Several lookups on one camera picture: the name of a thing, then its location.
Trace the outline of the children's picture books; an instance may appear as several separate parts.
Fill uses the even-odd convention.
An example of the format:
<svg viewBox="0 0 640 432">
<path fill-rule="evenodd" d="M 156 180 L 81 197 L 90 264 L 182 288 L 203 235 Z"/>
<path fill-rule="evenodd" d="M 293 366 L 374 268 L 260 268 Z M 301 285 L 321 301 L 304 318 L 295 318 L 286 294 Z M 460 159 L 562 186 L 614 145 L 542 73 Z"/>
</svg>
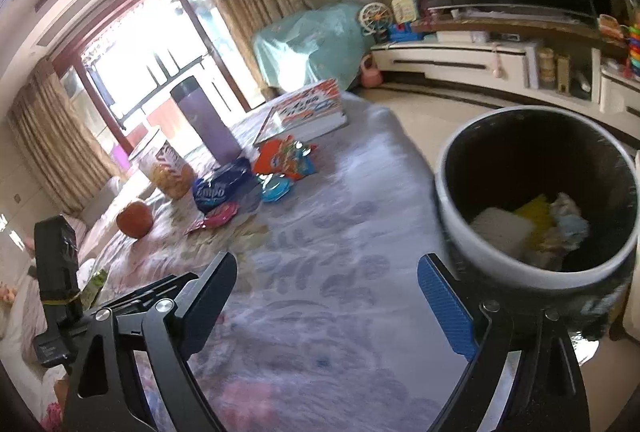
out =
<svg viewBox="0 0 640 432">
<path fill-rule="evenodd" d="M 254 146 L 288 136 L 309 143 L 346 123 L 340 88 L 330 78 L 283 96 L 262 122 Z"/>
</svg>

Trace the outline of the red apple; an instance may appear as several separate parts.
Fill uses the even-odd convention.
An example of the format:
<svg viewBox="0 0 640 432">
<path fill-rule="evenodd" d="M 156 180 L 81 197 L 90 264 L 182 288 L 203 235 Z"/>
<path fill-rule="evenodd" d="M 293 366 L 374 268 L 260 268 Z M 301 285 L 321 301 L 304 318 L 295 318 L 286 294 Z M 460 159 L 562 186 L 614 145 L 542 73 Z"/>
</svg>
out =
<svg viewBox="0 0 640 432">
<path fill-rule="evenodd" d="M 127 237 L 141 239 L 152 229 L 154 218 L 151 208 L 142 200 L 129 202 L 116 216 L 118 229 Z"/>
</svg>

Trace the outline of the toy ferris wheel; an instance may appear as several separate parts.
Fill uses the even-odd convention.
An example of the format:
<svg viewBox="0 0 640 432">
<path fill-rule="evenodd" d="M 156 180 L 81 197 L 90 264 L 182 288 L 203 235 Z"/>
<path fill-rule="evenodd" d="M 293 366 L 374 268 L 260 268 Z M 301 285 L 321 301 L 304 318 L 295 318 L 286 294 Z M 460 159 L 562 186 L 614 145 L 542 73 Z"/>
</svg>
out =
<svg viewBox="0 0 640 432">
<path fill-rule="evenodd" d="M 364 34 L 378 35 L 388 30 L 394 23 L 394 17 L 382 2 L 369 2 L 360 9 L 358 21 Z"/>
</svg>

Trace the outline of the teal brush-shaped package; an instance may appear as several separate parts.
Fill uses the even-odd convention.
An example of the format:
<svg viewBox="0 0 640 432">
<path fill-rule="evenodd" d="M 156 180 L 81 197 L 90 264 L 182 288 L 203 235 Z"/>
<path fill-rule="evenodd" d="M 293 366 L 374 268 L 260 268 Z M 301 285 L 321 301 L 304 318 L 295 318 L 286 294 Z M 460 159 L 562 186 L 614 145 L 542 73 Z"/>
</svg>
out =
<svg viewBox="0 0 640 432">
<path fill-rule="evenodd" d="M 293 186 L 291 178 L 284 174 L 260 175 L 262 183 L 262 201 L 265 203 L 275 203 L 286 196 Z"/>
</svg>

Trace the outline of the toy cash register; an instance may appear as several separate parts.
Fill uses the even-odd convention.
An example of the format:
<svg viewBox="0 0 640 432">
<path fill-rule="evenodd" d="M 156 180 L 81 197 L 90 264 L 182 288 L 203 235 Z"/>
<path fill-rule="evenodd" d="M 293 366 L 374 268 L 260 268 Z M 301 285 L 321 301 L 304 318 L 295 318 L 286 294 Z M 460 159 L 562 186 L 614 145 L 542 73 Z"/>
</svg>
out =
<svg viewBox="0 0 640 432">
<path fill-rule="evenodd" d="M 419 4 L 416 0 L 392 0 L 390 6 L 398 24 L 412 23 L 420 18 Z"/>
</svg>

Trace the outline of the purple thermos bottle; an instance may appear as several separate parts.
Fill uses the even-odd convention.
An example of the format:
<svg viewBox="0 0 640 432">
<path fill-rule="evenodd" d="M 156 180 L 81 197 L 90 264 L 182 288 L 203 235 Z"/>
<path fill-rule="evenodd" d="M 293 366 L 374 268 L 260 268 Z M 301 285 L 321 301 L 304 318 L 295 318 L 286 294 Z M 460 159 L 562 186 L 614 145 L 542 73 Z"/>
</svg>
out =
<svg viewBox="0 0 640 432">
<path fill-rule="evenodd" d="M 220 165 L 227 165 L 239 158 L 242 148 L 194 76 L 186 77 L 178 83 L 171 89 L 170 95 Z"/>
</svg>

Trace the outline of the white TV cabinet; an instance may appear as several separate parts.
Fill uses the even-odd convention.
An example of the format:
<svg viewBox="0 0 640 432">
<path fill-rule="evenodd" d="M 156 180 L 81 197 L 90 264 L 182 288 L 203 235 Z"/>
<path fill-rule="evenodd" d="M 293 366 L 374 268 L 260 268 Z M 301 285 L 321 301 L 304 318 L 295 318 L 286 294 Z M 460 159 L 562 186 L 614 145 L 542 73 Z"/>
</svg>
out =
<svg viewBox="0 0 640 432">
<path fill-rule="evenodd" d="M 621 40 L 541 20 L 442 20 L 433 35 L 421 22 L 413 28 L 421 40 L 372 48 L 378 69 L 560 106 L 639 136 L 639 82 L 606 66 L 627 56 Z"/>
</svg>

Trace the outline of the orange snack wrapper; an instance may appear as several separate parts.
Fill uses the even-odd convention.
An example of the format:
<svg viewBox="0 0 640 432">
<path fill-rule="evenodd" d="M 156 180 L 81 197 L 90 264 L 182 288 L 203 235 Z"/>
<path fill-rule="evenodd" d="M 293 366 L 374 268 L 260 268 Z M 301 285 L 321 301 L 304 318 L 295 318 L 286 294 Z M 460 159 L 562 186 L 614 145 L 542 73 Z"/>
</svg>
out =
<svg viewBox="0 0 640 432">
<path fill-rule="evenodd" d="M 253 164 L 257 175 L 282 174 L 292 181 L 316 173 L 314 150 L 316 145 L 306 144 L 293 136 L 272 138 L 258 148 L 258 157 Z"/>
</svg>

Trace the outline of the beige curtain left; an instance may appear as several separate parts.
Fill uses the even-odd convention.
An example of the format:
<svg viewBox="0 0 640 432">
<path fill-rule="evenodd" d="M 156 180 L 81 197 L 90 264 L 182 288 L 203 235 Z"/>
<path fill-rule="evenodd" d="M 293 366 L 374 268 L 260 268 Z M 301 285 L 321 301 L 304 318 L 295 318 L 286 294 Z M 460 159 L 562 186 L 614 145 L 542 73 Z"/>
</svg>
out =
<svg viewBox="0 0 640 432">
<path fill-rule="evenodd" d="M 85 210 L 120 168 L 82 123 L 51 62 L 30 72 L 6 116 L 18 150 L 63 213 Z"/>
</svg>

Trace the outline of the clear snack jar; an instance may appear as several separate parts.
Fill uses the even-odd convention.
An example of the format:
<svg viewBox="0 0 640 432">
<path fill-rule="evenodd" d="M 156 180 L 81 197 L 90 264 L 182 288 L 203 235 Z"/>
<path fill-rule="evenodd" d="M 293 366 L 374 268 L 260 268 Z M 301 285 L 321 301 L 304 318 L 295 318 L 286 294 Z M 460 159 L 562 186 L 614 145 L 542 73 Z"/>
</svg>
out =
<svg viewBox="0 0 640 432">
<path fill-rule="evenodd" d="M 166 138 L 150 141 L 134 156 L 140 171 L 161 193 L 180 200 L 191 189 L 196 174 Z"/>
</svg>

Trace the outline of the black white trash bin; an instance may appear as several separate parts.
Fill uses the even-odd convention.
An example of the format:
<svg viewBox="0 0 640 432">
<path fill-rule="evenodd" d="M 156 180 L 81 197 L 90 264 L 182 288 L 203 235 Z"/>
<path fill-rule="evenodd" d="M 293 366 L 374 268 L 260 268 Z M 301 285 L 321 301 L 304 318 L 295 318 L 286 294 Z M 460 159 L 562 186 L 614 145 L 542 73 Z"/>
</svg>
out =
<svg viewBox="0 0 640 432">
<path fill-rule="evenodd" d="M 639 238 L 637 172 L 608 131 L 545 106 L 490 112 L 446 142 L 435 195 L 458 279 L 605 334 Z"/>
</svg>

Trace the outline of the green small carton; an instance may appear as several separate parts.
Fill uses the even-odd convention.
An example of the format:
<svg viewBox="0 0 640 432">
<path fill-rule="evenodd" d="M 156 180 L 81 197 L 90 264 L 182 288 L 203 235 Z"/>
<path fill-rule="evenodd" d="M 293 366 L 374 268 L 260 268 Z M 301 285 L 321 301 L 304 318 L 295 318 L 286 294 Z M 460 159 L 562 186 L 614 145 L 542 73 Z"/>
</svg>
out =
<svg viewBox="0 0 640 432">
<path fill-rule="evenodd" d="M 105 285 L 107 275 L 108 273 L 105 269 L 100 269 L 90 277 L 85 287 L 81 290 L 80 302 L 85 311 L 88 311 L 96 303 L 96 299 Z"/>
</svg>

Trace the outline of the pink candy wrapper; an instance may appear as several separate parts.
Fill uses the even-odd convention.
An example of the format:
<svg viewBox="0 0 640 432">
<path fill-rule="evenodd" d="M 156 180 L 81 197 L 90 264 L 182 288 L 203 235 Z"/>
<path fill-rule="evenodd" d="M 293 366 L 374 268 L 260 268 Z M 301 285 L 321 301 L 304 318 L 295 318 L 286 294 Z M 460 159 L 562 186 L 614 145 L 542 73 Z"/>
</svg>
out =
<svg viewBox="0 0 640 432">
<path fill-rule="evenodd" d="M 215 207 L 206 215 L 200 217 L 187 230 L 186 234 L 195 233 L 204 229 L 217 229 L 222 227 L 238 214 L 239 204 L 236 201 L 227 201 Z"/>
</svg>

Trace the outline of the blue snack bag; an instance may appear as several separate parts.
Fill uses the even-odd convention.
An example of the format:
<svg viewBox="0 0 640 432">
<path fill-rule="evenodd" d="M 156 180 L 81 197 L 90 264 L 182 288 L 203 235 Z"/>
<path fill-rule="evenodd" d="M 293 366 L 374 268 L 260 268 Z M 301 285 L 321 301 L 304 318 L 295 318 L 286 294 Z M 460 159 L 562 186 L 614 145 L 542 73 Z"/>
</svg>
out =
<svg viewBox="0 0 640 432">
<path fill-rule="evenodd" d="M 239 199 L 254 184 L 252 164 L 242 157 L 220 166 L 207 177 L 196 178 L 191 191 L 198 210 L 208 214 L 221 204 Z"/>
</svg>

